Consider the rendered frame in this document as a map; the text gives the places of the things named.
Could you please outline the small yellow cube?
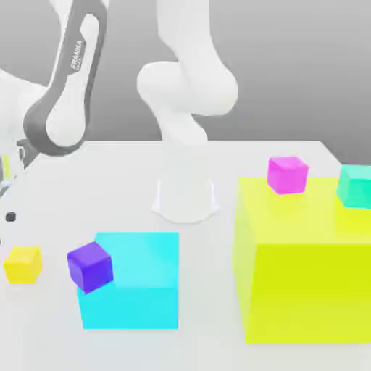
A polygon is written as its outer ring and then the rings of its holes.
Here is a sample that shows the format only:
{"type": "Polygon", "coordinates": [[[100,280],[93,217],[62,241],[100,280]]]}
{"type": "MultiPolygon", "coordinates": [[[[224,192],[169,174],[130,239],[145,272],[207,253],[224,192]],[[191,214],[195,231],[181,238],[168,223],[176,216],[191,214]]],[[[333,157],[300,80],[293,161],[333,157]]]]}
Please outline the small yellow cube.
{"type": "Polygon", "coordinates": [[[14,247],[4,261],[6,277],[11,284],[32,284],[43,264],[38,247],[14,247]]]}

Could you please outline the small purple cube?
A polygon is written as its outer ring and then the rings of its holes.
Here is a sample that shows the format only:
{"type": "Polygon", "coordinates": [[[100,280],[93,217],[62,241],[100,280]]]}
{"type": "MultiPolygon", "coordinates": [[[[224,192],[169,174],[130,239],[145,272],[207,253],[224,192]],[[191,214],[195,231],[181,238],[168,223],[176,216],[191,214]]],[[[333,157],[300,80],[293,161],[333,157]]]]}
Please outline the small purple cube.
{"type": "Polygon", "coordinates": [[[112,257],[93,241],[67,253],[70,277],[88,294],[113,281],[112,257]]]}

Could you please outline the small magenta cube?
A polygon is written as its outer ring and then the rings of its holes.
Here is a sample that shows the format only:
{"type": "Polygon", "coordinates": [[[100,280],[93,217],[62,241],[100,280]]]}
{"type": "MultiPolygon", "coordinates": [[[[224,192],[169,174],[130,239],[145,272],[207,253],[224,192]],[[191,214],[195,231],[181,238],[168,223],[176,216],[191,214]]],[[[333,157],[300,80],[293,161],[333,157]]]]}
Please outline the small magenta cube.
{"type": "Polygon", "coordinates": [[[279,195],[303,193],[309,166],[296,156],[270,157],[267,184],[279,195]]]}

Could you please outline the small teal cube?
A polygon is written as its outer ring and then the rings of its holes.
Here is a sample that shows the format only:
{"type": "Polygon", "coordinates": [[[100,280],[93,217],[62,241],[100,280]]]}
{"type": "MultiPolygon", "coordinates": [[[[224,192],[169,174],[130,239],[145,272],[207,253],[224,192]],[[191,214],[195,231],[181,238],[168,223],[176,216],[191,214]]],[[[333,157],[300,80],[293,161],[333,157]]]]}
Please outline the small teal cube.
{"type": "Polygon", "coordinates": [[[343,164],[336,194],[345,207],[371,209],[371,165],[343,164]]]}

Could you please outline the large cyan box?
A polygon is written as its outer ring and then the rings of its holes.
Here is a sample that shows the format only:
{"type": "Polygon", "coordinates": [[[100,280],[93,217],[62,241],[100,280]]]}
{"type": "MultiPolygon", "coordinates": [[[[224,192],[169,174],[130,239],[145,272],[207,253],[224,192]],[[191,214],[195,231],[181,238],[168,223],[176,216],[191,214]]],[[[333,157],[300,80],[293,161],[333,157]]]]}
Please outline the large cyan box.
{"type": "Polygon", "coordinates": [[[77,290],[84,329],[178,328],[177,232],[99,232],[95,242],[112,258],[113,281],[77,290]]]}

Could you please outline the large yellow-green box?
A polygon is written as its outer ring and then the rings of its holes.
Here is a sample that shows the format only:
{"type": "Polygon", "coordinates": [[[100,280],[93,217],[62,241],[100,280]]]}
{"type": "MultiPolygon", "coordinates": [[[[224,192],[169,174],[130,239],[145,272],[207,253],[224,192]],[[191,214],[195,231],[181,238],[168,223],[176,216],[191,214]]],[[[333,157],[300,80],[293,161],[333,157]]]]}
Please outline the large yellow-green box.
{"type": "Polygon", "coordinates": [[[371,343],[371,209],[335,178],[277,195],[238,180],[233,273],[247,343],[371,343]]]}

